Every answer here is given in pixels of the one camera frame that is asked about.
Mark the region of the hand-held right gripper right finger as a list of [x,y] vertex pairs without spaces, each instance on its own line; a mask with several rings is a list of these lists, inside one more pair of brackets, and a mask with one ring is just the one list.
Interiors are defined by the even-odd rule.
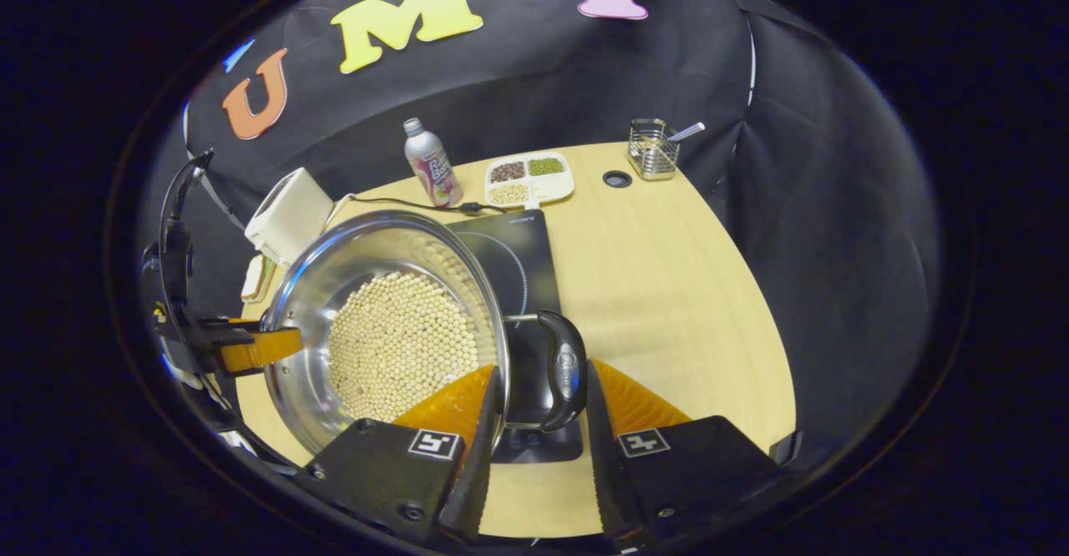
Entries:
[[725,417],[692,419],[607,362],[589,362],[585,415],[600,526],[622,553],[718,529],[787,476]]

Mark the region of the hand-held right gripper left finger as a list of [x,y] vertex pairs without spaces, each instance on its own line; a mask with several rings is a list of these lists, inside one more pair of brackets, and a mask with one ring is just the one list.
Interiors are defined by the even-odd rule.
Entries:
[[417,546],[474,543],[489,492],[500,380],[484,366],[397,423],[353,422],[296,476],[345,518]]

